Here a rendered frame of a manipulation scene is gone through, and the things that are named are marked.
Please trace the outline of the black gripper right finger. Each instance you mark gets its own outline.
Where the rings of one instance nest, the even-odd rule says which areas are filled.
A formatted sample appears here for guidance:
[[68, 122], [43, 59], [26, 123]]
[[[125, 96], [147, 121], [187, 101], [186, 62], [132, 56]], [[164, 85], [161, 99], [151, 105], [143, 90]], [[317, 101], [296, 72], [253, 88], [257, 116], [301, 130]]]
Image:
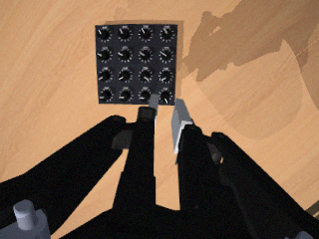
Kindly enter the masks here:
[[199, 208], [203, 239], [319, 239], [319, 220], [226, 134], [203, 134], [183, 99], [170, 123], [179, 210]]

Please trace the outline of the black knob box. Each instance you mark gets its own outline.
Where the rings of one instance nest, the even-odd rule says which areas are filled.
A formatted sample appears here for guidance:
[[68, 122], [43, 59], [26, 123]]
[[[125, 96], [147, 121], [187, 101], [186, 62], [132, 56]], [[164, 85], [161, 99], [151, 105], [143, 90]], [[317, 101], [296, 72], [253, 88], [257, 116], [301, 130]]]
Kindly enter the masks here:
[[148, 105], [156, 94], [174, 106], [177, 24], [95, 25], [95, 38], [99, 104]]

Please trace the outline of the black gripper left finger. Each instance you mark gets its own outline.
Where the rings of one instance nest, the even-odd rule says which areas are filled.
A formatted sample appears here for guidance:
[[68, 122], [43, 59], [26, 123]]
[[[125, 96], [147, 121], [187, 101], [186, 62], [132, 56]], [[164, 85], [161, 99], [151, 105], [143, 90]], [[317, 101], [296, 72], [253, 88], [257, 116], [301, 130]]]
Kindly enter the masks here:
[[107, 117], [24, 174], [1, 182], [0, 239], [51, 239], [123, 149], [129, 151], [103, 239], [158, 239], [158, 107], [159, 95], [152, 94], [136, 122]]

